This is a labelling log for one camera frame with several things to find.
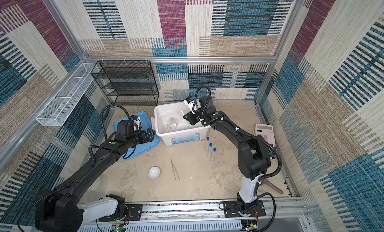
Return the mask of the blue plastic bin lid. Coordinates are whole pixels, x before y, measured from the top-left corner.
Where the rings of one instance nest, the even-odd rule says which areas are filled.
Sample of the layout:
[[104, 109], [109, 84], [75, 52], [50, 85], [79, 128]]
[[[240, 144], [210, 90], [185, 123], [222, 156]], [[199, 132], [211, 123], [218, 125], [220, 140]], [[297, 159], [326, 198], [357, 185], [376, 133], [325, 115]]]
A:
[[119, 149], [122, 159], [131, 159], [159, 144], [159, 138], [153, 131], [152, 122], [146, 112], [138, 112], [114, 123], [114, 135], [117, 142], [124, 143]]

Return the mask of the glass flask with stopper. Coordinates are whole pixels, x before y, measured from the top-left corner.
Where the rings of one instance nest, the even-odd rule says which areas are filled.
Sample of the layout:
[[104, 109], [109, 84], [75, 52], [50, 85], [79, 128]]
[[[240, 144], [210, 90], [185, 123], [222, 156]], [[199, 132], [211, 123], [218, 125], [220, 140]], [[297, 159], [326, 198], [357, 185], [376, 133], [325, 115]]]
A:
[[167, 122], [167, 125], [171, 130], [175, 130], [178, 127], [178, 124], [179, 120], [175, 117], [170, 117]]

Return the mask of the white ceramic mortar bowl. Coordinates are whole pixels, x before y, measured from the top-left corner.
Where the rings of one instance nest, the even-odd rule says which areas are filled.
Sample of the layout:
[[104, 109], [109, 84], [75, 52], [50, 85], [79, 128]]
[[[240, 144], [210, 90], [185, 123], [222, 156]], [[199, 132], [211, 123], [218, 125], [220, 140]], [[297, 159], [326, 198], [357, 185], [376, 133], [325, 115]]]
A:
[[161, 170], [159, 167], [152, 167], [148, 172], [148, 177], [151, 179], [157, 179], [161, 174]]

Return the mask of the metal tweezers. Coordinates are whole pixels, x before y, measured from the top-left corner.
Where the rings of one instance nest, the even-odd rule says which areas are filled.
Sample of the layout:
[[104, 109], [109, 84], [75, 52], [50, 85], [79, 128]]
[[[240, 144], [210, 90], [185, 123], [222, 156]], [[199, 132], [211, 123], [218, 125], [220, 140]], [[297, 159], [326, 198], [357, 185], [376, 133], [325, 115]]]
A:
[[176, 169], [172, 159], [170, 159], [170, 161], [171, 161], [171, 165], [172, 165], [172, 170], [173, 170], [174, 178], [175, 178], [175, 181], [177, 182], [177, 181], [180, 180], [180, 176], [179, 176], [179, 174], [177, 172], [177, 169]]

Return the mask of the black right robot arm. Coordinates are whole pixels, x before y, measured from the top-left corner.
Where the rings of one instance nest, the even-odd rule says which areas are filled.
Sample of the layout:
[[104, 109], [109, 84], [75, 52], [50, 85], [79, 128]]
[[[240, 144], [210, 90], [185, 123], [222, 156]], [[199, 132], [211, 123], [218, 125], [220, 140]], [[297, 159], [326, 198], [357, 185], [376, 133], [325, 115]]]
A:
[[238, 150], [238, 167], [243, 175], [242, 187], [237, 195], [237, 207], [242, 216], [249, 216], [258, 206], [258, 188], [263, 180], [276, 176], [282, 169], [282, 158], [274, 146], [262, 136], [252, 135], [237, 126], [223, 111], [216, 110], [211, 89], [201, 86], [195, 95], [188, 96], [184, 104], [190, 109], [183, 118], [190, 125], [201, 123], [226, 136]]

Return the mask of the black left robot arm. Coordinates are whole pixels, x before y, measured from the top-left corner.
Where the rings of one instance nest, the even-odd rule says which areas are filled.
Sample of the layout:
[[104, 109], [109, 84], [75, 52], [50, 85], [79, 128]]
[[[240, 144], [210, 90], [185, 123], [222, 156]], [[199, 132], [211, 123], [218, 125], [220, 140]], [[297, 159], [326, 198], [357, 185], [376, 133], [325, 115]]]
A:
[[128, 152], [130, 148], [152, 142], [155, 131], [144, 130], [138, 117], [130, 114], [118, 123], [116, 132], [110, 136], [105, 128], [102, 131], [105, 140], [99, 146], [89, 146], [88, 162], [52, 190], [39, 190], [35, 202], [20, 213], [19, 230], [22, 230], [21, 221], [32, 209], [35, 209], [35, 228], [42, 232], [76, 232], [83, 225], [103, 217], [126, 219], [130, 212], [123, 197], [107, 195], [87, 204], [79, 201], [106, 169], [120, 158], [132, 156]]

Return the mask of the white plastic storage bin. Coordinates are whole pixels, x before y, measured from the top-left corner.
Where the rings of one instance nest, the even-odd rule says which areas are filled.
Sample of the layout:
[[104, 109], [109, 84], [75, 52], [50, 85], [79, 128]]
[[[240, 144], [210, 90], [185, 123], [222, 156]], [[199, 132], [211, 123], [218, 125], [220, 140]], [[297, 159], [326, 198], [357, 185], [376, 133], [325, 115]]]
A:
[[[152, 127], [156, 135], [166, 146], [179, 145], [189, 142], [205, 140], [209, 131], [201, 123], [191, 126], [182, 116], [180, 109], [188, 113], [190, 109], [183, 102], [163, 104], [154, 109], [155, 116], [152, 118]], [[178, 127], [168, 133], [163, 133], [163, 125], [167, 125], [170, 117], [179, 120]]]

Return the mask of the clear tape roll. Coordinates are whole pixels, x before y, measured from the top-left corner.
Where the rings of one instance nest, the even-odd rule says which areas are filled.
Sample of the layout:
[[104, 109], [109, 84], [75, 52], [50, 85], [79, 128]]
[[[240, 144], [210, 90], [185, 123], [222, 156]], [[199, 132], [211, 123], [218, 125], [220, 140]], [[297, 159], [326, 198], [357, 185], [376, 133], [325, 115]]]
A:
[[100, 176], [92, 185], [88, 188], [90, 193], [103, 193], [108, 188], [108, 180], [105, 177]]

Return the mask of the pink calculator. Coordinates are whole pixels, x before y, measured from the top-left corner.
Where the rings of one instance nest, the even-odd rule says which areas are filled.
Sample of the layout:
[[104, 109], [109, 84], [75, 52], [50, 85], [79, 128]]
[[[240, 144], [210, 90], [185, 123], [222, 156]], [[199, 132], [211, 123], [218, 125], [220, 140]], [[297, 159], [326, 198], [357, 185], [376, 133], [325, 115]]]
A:
[[255, 132], [257, 136], [262, 136], [264, 140], [271, 144], [273, 147], [276, 146], [273, 126], [265, 124], [256, 124]]

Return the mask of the pink cup of markers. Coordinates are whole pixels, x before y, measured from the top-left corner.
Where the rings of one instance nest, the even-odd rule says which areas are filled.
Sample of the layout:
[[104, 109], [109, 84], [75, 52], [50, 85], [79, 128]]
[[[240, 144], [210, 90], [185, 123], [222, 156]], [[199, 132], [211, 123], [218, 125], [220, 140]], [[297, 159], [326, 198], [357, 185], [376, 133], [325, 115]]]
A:
[[269, 148], [269, 155], [271, 160], [277, 159], [276, 152], [278, 151], [277, 147], [274, 147], [273, 149]]

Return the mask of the brown wooden tool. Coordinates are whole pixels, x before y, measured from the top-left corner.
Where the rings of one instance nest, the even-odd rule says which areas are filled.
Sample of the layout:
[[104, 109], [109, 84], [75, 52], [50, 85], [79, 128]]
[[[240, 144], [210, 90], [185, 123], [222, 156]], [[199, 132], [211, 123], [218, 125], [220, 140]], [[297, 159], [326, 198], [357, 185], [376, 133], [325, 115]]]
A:
[[270, 188], [272, 188], [273, 190], [275, 190], [276, 192], [278, 192], [280, 195], [283, 195], [284, 194], [284, 191], [281, 190], [280, 188], [278, 188], [277, 186], [275, 186], [273, 183], [271, 183], [268, 179], [263, 179], [261, 185], [267, 185], [269, 186]]

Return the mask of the white mesh wall basket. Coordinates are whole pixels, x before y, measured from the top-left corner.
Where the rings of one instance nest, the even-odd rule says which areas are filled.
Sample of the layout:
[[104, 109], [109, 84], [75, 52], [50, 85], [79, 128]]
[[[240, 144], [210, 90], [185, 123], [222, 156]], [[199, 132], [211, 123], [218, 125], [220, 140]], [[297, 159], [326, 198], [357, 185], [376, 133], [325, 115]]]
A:
[[90, 86], [94, 66], [91, 63], [80, 65], [37, 115], [36, 121], [44, 127], [63, 126]]

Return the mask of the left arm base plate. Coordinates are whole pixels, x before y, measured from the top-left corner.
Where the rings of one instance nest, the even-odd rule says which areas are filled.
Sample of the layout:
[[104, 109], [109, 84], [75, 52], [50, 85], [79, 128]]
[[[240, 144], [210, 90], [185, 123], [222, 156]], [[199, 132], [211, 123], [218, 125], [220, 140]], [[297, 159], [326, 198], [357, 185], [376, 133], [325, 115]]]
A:
[[142, 216], [143, 204], [126, 204], [123, 213], [117, 213], [98, 219], [98, 222], [139, 221]]

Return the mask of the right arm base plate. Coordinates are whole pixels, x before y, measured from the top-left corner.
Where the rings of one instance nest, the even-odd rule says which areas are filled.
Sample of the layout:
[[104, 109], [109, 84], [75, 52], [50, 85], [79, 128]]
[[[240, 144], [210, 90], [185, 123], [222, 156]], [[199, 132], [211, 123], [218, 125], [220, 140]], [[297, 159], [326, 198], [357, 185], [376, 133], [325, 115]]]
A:
[[261, 200], [255, 200], [249, 204], [240, 201], [222, 201], [219, 208], [224, 211], [226, 218], [237, 217], [265, 217], [266, 211]]

